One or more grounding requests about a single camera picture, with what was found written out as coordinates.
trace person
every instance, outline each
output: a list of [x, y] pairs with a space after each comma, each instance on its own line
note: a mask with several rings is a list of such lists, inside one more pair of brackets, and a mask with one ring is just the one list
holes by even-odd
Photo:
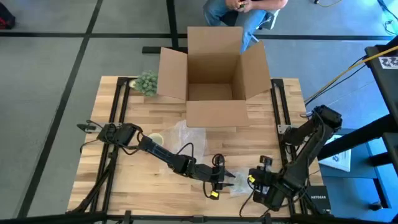
[[251, 40], [251, 34], [266, 16], [266, 10], [282, 9], [288, 0], [207, 0], [203, 6], [206, 22], [209, 26], [219, 26], [220, 18], [227, 12], [238, 11], [235, 26], [243, 27], [241, 53], [243, 53]]

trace green plant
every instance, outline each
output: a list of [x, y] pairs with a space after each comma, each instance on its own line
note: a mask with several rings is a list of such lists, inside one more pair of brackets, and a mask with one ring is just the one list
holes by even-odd
[[157, 74], [152, 71], [143, 72], [136, 79], [134, 88], [144, 94], [144, 96], [156, 95]]

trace yellow cable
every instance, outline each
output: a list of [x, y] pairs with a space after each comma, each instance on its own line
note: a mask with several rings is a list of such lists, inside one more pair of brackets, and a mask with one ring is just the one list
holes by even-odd
[[347, 70], [343, 71], [343, 72], [342, 72], [340, 75], [338, 75], [336, 78], [332, 79], [332, 81], [330, 81], [328, 84], [326, 84], [324, 87], [322, 87], [322, 88], [321, 88], [319, 91], [317, 91], [314, 95], [308, 97], [306, 100], [304, 100], [304, 102], [307, 102], [308, 100], [311, 100], [314, 96], [316, 96], [318, 93], [320, 93], [320, 92], [322, 92], [323, 90], [325, 90], [329, 85], [333, 84], [335, 81], [337, 81], [337, 79], [339, 79], [340, 77], [342, 77], [344, 74], [346, 74], [347, 72], [349, 72], [351, 69], [353, 69], [353, 68], [357, 67], [358, 65], [361, 65], [361, 64], [363, 64], [363, 63], [365, 63], [365, 62], [368, 62], [368, 61], [370, 61], [370, 60], [372, 60], [372, 59], [375, 59], [375, 58], [380, 57], [380, 56], [382, 56], [382, 55], [385, 55], [385, 54], [387, 54], [387, 53], [389, 53], [389, 52], [392, 52], [392, 51], [394, 51], [394, 50], [398, 50], [398, 46], [392, 47], [392, 48], [390, 48], [390, 49], [388, 49], [388, 50], [385, 50], [385, 51], [383, 51], [383, 52], [380, 52], [380, 53], [378, 53], [378, 54], [376, 54], [376, 55], [373, 55], [372, 57], [368, 57], [368, 58], [366, 58], [366, 59], [364, 59], [364, 60], [360, 60], [359, 62], [357, 62], [356, 64], [354, 64], [354, 65], [351, 66], [350, 68], [348, 68]]
[[335, 3], [333, 3], [333, 4], [330, 4], [330, 5], [322, 5], [322, 4], [320, 4], [319, 2], [317, 2], [317, 4], [319, 5], [319, 6], [321, 6], [321, 7], [330, 7], [330, 6], [334, 6], [335, 4], [337, 4], [337, 3], [339, 3], [339, 2], [341, 2], [342, 0], [339, 0], [339, 1], [337, 1], [337, 2], [335, 2]]

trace yellow label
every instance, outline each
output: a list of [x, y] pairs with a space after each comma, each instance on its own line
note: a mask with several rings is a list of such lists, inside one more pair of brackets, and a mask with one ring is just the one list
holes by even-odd
[[249, 181], [254, 183], [254, 181], [256, 181], [256, 180], [255, 180], [255, 178], [252, 175], [249, 175]]
[[214, 191], [212, 191], [212, 192], [211, 192], [211, 196], [218, 197], [218, 193], [217, 193], [217, 192], [214, 192]]

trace qr code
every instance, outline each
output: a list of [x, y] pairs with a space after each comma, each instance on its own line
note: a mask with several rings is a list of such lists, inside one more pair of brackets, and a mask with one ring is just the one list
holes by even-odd
[[383, 69], [398, 69], [398, 57], [379, 57]]

